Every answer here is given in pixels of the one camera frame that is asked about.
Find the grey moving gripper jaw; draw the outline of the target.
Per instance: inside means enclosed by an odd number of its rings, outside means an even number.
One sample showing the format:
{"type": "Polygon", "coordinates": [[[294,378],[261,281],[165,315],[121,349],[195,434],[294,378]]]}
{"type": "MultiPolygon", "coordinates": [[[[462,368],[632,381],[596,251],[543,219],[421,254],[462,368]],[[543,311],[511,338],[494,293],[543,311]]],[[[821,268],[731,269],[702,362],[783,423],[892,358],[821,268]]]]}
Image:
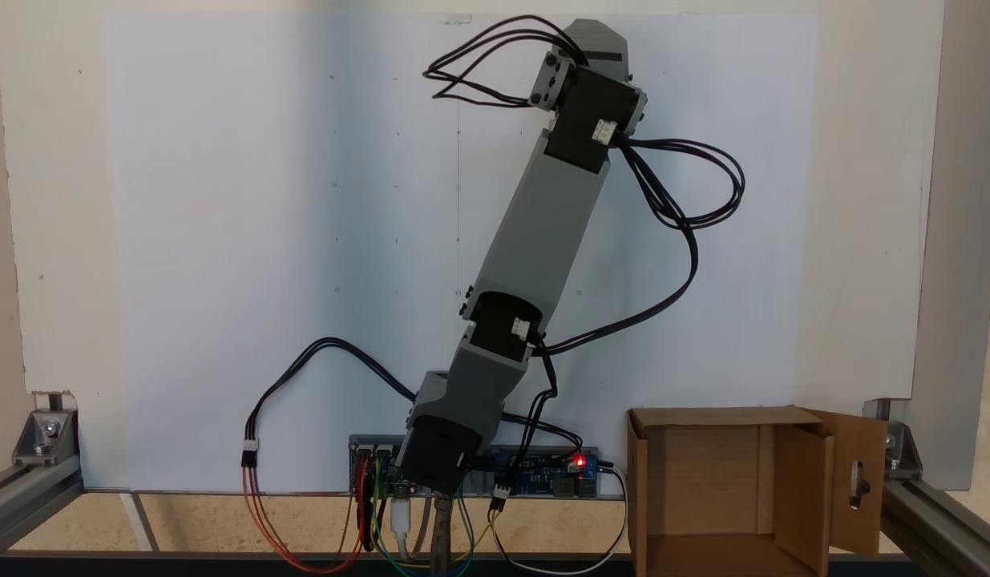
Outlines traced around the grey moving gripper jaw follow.
{"type": "Polygon", "coordinates": [[[530,94],[530,106],[543,111],[555,111],[560,106],[569,73],[576,68],[575,61],[565,54],[549,51],[545,54],[530,94]]]}

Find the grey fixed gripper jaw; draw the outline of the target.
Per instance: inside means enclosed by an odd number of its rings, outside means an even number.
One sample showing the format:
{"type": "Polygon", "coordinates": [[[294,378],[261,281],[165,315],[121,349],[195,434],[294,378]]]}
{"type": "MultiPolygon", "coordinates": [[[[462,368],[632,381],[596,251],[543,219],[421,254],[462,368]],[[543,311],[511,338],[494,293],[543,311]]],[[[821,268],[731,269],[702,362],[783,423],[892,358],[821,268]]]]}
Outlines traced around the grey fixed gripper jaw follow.
{"type": "Polygon", "coordinates": [[[624,37],[595,19],[575,19],[564,32],[581,49],[586,67],[618,81],[629,81],[628,44],[624,37]]]}

